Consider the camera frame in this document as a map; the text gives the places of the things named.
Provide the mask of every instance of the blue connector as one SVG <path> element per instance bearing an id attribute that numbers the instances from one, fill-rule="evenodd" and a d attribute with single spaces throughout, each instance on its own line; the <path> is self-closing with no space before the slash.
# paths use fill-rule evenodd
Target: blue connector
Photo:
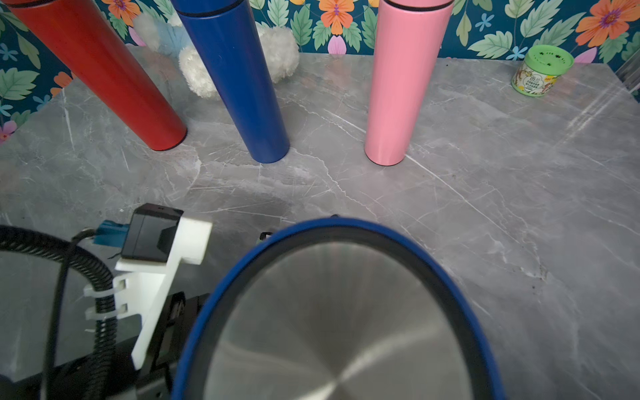
<path id="1" fill-rule="evenodd" d="M 124 240 L 127 237 L 128 231 L 128 223 L 121 224 L 109 220 L 104 220 L 96 230 L 96 235 L 93 238 L 93 243 L 100 244 L 102 246 L 122 248 L 122 246 L 124 246 Z"/>

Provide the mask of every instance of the pink thermos bottle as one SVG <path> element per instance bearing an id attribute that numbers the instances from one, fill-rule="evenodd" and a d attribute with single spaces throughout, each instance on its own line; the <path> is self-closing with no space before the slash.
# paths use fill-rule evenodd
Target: pink thermos bottle
<path id="1" fill-rule="evenodd" d="M 380 165 L 403 160 L 420 113 L 453 0 L 381 0 L 365 153 Z"/>

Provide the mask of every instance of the orange flower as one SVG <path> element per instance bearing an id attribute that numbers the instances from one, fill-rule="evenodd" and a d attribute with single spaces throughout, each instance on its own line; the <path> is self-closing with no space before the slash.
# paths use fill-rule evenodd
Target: orange flower
<path id="1" fill-rule="evenodd" d="M 320 0 L 320 10 L 326 11 L 320 19 L 324 26 L 331 26 L 334 35 L 341 35 L 342 27 L 348 28 L 353 22 L 348 13 L 353 11 L 353 0 Z"/>
<path id="2" fill-rule="evenodd" d="M 589 47 L 604 43 L 607 37 L 615 39 L 629 29 L 627 22 L 640 18 L 640 0 L 600 0 L 591 7 L 593 17 L 580 21 L 576 32 L 584 32 L 575 41 L 580 46 L 589 42 Z"/>
<path id="3" fill-rule="evenodd" d="M 109 5 L 109 11 L 125 24 L 133 26 L 133 20 L 140 15 L 140 7 L 131 0 L 102 0 Z"/>
<path id="4" fill-rule="evenodd" d="M 58 75 L 56 75 L 56 77 L 53 78 L 53 81 L 60 87 L 51 88 L 51 95 L 53 97 L 57 96 L 60 92 L 62 92 L 62 89 L 69 86 L 71 81 L 76 77 L 76 75 L 73 72 L 71 72 L 71 76 L 69 76 L 69 74 L 66 72 L 58 72 Z"/>

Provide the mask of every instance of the green tin can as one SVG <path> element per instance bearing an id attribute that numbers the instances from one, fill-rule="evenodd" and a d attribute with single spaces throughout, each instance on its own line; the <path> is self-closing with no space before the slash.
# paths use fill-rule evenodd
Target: green tin can
<path id="1" fill-rule="evenodd" d="M 533 46 L 513 76 L 511 85 L 526 96 L 543 96 L 560 75 L 569 71 L 573 61 L 573 56 L 560 47 L 546 44 Z"/>

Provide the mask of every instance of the white plush toy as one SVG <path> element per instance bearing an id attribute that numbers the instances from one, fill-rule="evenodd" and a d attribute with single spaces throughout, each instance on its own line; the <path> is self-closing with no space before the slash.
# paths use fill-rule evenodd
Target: white plush toy
<path id="1" fill-rule="evenodd" d="M 282 78 L 291 76 L 300 61 L 298 45 L 291 29 L 265 28 L 260 24 L 256 24 L 256 27 L 271 80 L 277 83 Z M 143 13 L 134 19 L 134 29 L 151 50 L 179 58 L 180 70 L 192 92 L 204 98 L 219 97 L 216 86 L 176 13 L 169 18 L 168 23 Z"/>

